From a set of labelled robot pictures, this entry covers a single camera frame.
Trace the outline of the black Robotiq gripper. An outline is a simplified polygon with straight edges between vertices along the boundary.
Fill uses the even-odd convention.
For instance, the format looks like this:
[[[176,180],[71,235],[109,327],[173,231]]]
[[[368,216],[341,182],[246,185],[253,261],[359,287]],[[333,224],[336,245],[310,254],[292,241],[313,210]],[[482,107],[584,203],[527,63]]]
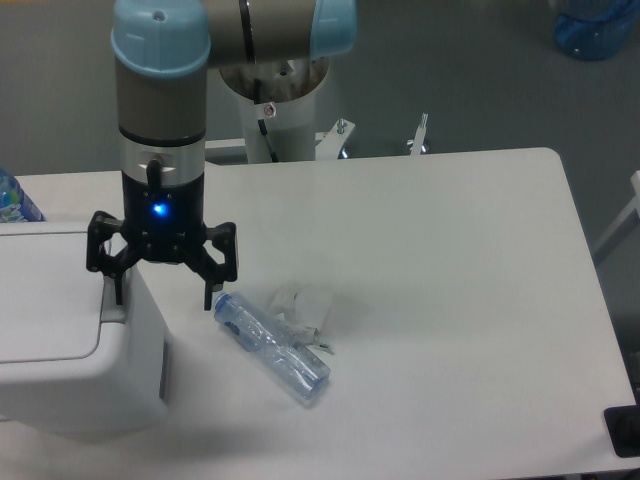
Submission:
[[[204,280],[204,310],[213,294],[237,280],[237,226],[203,221],[204,177],[180,185],[148,185],[122,176],[124,220],[96,211],[87,228],[86,268],[114,282],[115,301],[123,305],[124,276],[142,258],[150,262],[185,263]],[[124,235],[125,247],[111,256],[105,244]]]

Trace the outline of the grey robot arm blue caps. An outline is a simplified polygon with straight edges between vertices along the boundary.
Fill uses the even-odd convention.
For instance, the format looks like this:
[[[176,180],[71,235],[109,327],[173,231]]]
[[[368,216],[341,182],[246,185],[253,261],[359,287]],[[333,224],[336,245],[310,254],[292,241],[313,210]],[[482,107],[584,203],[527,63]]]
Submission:
[[[316,60],[357,38],[353,1],[119,1],[113,9],[124,215],[98,211],[86,266],[117,305],[137,262],[183,264],[204,299],[238,276],[236,227],[203,219],[207,73]]]

